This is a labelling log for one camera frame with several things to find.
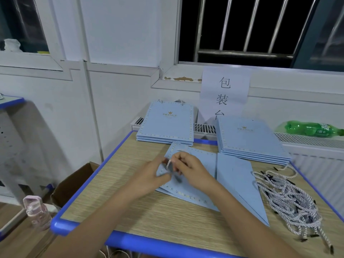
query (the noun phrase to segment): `white paper with chinese characters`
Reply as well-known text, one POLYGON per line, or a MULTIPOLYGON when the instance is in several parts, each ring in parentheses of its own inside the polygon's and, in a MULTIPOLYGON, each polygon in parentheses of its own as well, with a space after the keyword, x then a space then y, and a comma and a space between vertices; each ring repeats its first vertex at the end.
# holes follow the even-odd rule
POLYGON ((198 124, 213 125, 217 116, 241 116, 250 86, 251 69, 204 66, 198 124))

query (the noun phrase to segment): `hand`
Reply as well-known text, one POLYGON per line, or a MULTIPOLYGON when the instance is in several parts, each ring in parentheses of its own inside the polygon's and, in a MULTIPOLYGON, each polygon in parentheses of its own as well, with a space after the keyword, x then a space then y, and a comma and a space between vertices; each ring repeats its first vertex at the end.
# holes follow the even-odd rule
POLYGON ((172 158, 173 170, 187 178, 190 185, 208 194, 213 188, 215 178, 209 174, 198 158, 187 152, 177 152, 172 158))
POLYGON ((158 187, 171 180, 171 174, 165 173, 157 176, 157 168, 161 163, 167 163, 168 159, 163 156, 157 156, 152 161, 144 163, 129 181, 123 186, 127 188, 128 193, 133 200, 153 192, 158 187))

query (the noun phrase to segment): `person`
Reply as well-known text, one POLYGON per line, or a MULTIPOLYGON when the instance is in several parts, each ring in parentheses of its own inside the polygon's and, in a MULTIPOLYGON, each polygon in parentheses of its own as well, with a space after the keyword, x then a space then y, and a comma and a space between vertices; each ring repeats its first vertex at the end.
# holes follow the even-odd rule
MULTIPOLYGON (((167 161, 166 158, 157 156, 140 167, 100 208, 66 237, 58 237, 42 258, 95 257, 129 206, 170 181, 170 173, 156 176, 158 166, 161 163, 166 164, 167 161)), ((171 162, 174 171, 183 174, 192 186, 209 196, 224 216, 247 257, 301 258, 300 254, 217 182, 198 158, 186 152, 178 152, 172 156, 171 162)))

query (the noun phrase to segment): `cardboard box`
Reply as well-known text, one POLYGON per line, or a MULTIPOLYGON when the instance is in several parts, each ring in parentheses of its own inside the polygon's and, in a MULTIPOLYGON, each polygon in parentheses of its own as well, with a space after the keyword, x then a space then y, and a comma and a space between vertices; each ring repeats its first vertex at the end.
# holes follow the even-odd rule
POLYGON ((51 194, 53 205, 60 210, 98 167, 98 164, 89 162, 59 183, 51 194))

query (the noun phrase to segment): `green bottle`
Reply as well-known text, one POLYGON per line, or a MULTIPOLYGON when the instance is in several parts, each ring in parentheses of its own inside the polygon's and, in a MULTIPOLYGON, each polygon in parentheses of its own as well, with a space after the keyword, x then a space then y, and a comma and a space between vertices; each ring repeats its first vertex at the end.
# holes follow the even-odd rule
POLYGON ((338 129, 329 124, 291 120, 286 123, 284 128, 287 133, 295 135, 312 136, 318 138, 344 136, 344 129, 338 129))

